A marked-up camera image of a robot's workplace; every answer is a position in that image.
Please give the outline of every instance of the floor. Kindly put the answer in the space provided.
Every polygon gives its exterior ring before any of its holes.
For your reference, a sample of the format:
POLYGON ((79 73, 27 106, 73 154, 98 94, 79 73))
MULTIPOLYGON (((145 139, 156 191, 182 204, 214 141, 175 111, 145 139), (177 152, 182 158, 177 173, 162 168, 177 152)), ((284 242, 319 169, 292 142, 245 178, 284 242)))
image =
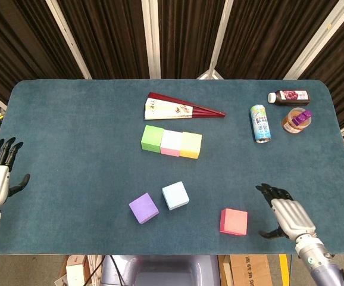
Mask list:
MULTIPOLYGON (((63 256, 0 256, 0 286, 54 285, 58 278, 63 256)), ((344 255, 336 256, 344 268, 344 255)), ((281 286, 279 256, 269 255, 270 273, 274 286, 281 286)), ((298 256, 292 257, 291 286, 315 286, 298 256)))

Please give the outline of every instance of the jar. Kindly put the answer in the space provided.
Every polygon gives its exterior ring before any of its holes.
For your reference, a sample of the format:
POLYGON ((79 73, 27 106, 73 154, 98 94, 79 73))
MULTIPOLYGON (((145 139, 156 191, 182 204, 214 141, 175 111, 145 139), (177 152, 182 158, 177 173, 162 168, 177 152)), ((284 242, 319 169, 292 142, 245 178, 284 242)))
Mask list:
POLYGON ((301 113, 303 113, 304 111, 306 111, 306 109, 304 108, 300 108, 300 107, 296 107, 294 109, 292 109, 289 114, 287 114, 287 116, 282 120, 282 127, 285 131, 291 133, 291 134, 296 134, 296 133, 300 133, 303 131, 303 129, 307 128, 308 125, 311 124, 311 116, 312 113, 307 110, 306 115, 307 115, 307 119, 305 119, 304 121, 302 121, 299 125, 296 125, 292 120, 294 118, 296 118, 297 116, 299 116, 301 113))

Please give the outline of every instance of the teal tablecloth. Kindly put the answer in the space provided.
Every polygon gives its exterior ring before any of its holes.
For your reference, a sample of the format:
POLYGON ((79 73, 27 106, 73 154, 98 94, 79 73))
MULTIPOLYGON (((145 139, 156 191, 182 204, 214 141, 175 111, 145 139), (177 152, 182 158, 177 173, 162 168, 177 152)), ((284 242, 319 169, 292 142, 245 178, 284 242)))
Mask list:
POLYGON ((266 182, 307 210, 332 253, 344 253, 344 146, 328 89, 316 80, 30 80, 13 90, 0 138, 24 141, 11 184, 27 188, 2 207, 0 253, 291 253, 268 241, 277 227, 266 182), (307 89, 310 127, 280 123, 291 107, 267 103, 278 89, 307 89), (222 119, 143 121, 150 91, 227 112, 222 119), (264 104, 272 139, 253 140, 249 109, 264 104), (203 134, 198 160, 142 151, 146 124, 203 134), (188 205, 169 211, 161 188, 183 181, 188 205), (140 225, 129 202, 148 192, 160 214, 140 225), (249 213, 248 235, 221 234, 223 208, 249 213))

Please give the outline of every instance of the yellow cube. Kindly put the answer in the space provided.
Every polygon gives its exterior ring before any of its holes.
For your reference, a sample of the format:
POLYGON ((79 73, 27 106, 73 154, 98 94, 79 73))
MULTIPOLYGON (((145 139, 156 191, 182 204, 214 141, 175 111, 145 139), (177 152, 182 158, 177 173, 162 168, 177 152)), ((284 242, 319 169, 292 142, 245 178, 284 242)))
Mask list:
POLYGON ((180 156, 197 159, 201 148, 201 134, 183 132, 180 156))

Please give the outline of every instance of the foam block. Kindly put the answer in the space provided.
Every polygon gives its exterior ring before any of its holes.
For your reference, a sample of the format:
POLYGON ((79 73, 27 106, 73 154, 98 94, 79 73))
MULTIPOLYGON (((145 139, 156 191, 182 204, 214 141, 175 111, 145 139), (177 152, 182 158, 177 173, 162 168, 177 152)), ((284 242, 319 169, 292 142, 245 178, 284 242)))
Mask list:
POLYGON ((189 203, 189 197, 186 193, 183 182, 166 186, 162 189, 162 194, 170 210, 174 210, 189 203))
POLYGON ((176 157, 180 156, 182 137, 183 134, 181 132, 164 130, 160 144, 160 153, 176 157))
POLYGON ((225 234, 246 235, 247 228, 247 212, 233 209, 222 210, 220 232, 223 232, 225 234))
POLYGON ((163 128, 146 125, 143 132, 142 149, 160 153, 160 144, 162 139, 162 134, 164 132, 163 128))
POLYGON ((197 159, 201 149, 201 134, 183 132, 180 156, 197 159))
POLYGON ((159 213, 158 208, 147 192, 132 201, 129 206, 140 224, 147 222, 159 213))

